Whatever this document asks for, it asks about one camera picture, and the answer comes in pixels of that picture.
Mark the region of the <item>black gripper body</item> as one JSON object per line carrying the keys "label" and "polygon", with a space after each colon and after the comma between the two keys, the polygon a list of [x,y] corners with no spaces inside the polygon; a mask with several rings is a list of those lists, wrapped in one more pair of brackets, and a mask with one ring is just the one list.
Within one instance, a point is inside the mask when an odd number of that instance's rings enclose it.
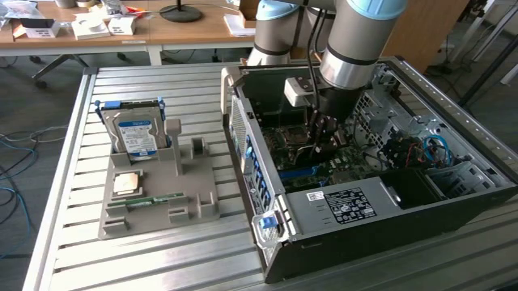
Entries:
{"label": "black gripper body", "polygon": [[346,90],[335,87],[319,89],[318,111],[343,122],[353,114],[363,89]]}

